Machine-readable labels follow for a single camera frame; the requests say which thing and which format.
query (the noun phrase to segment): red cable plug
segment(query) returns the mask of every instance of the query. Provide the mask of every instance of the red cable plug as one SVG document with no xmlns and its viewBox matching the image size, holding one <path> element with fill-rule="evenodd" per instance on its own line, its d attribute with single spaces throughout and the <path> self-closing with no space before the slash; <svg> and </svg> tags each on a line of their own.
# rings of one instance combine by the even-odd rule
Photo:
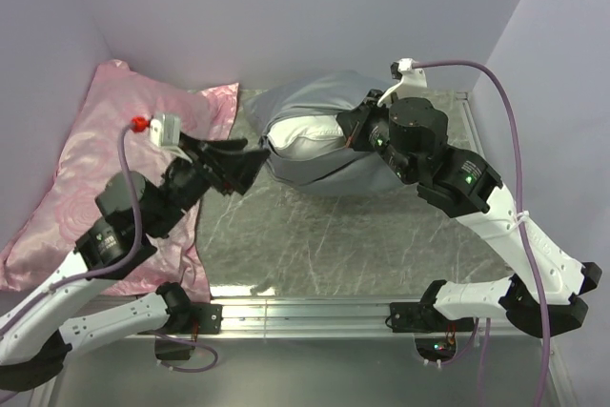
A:
<svg viewBox="0 0 610 407">
<path fill-rule="evenodd" d="M 132 131 L 143 132 L 151 125 L 151 121 L 146 119 L 144 116 L 134 116 L 132 118 L 132 124 Z"/>
</svg>

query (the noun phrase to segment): white wall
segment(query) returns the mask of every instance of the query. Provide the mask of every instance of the white wall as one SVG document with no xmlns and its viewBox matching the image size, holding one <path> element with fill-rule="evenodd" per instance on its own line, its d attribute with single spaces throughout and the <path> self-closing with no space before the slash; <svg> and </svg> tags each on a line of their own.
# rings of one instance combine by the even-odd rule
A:
<svg viewBox="0 0 610 407">
<path fill-rule="evenodd" d="M 79 0 L 0 0 L 0 246 L 51 184 L 95 65 L 109 58 Z"/>
<path fill-rule="evenodd" d="M 519 0 L 87 0 L 115 57 L 181 87 L 269 87 L 313 69 L 388 79 L 400 57 L 485 61 Z M 438 87 L 476 75 L 440 71 Z"/>
<path fill-rule="evenodd" d="M 525 207 L 572 256 L 610 273 L 610 2 L 521 0 L 488 64 L 514 103 Z M 514 183 L 506 116 L 481 78 L 474 112 L 484 148 Z M 561 337 L 579 403 L 610 403 L 609 278 L 584 296 L 583 329 Z"/>
</svg>

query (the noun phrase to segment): pink satin pillowcase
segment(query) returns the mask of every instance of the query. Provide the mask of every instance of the pink satin pillowcase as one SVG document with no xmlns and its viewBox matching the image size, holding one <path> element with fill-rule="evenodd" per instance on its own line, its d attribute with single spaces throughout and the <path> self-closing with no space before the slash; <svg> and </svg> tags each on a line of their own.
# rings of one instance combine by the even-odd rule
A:
<svg viewBox="0 0 610 407">
<path fill-rule="evenodd" d="M 233 84 L 188 93 L 135 73 L 122 61 L 101 64 L 59 158 L 51 190 L 0 253 L 0 290 L 39 285 L 100 216 L 94 199 L 120 172 L 116 140 L 132 117 L 172 112 L 180 115 L 188 135 L 225 139 L 236 114 L 237 89 Z M 158 185 L 172 157 L 156 149 L 145 133 L 129 133 L 125 144 L 130 168 Z M 192 300 L 208 301 L 208 280 L 194 247 L 197 213 L 198 206 L 169 238 L 153 240 L 157 254 L 104 294 L 141 295 L 165 281 L 177 281 Z"/>
</svg>

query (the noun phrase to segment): pink fabric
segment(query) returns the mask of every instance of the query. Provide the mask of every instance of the pink fabric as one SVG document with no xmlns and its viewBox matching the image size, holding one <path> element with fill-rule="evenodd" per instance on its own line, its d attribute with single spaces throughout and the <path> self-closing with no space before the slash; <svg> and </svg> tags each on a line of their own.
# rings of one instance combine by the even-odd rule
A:
<svg viewBox="0 0 610 407">
<path fill-rule="evenodd" d="M 195 94 L 130 71 L 122 61 L 97 68 L 87 100 L 59 158 L 51 190 L 25 227 L 0 254 L 0 289 L 21 291 L 40 284 L 64 260 L 74 241 L 100 216 L 95 197 L 120 171 L 116 140 L 136 115 L 180 115 L 182 131 L 195 138 L 224 139 L 234 122 L 237 84 Z M 156 149 L 147 133 L 128 133 L 130 168 L 158 185 L 172 160 Z M 105 295 L 140 295 L 165 281 L 178 281 L 192 300 L 208 301 L 210 290 L 194 247 L 198 206 L 165 240 L 153 240 L 158 253 Z"/>
</svg>

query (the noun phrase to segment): gray pillowcase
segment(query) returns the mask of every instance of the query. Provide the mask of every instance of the gray pillowcase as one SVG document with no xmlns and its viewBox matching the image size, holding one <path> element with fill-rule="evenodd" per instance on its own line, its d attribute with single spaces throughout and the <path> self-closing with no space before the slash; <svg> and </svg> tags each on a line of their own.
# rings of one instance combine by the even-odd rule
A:
<svg viewBox="0 0 610 407">
<path fill-rule="evenodd" d="M 355 71 L 310 76 L 274 88 L 243 104 L 248 121 L 271 150 L 267 167 L 282 183 L 316 195 L 381 193 L 404 186 L 376 153 L 342 149 L 306 161 L 286 159 L 270 148 L 267 133 L 273 123 L 298 116 L 337 114 L 360 105 L 369 90 L 385 91 L 384 81 Z"/>
</svg>

